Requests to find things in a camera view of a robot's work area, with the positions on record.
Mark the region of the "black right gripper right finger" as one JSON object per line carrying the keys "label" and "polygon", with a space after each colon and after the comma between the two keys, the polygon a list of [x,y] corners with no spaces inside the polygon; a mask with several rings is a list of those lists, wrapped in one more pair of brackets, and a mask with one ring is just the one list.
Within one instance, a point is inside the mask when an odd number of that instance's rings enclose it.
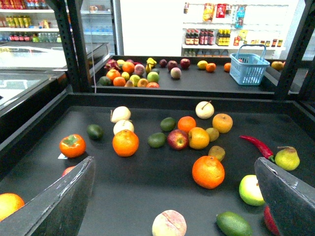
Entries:
{"label": "black right gripper right finger", "polygon": [[264,157],[254,163],[261,194],[282,236],[315,234],[315,188]]}

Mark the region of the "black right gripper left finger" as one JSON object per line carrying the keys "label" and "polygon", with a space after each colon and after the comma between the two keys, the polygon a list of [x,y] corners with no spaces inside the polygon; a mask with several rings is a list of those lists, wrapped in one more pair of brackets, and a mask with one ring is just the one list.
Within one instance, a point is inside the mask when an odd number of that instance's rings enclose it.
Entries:
{"label": "black right gripper left finger", "polygon": [[0,223],[2,236],[76,236],[95,178],[95,159],[88,156],[64,177]]}

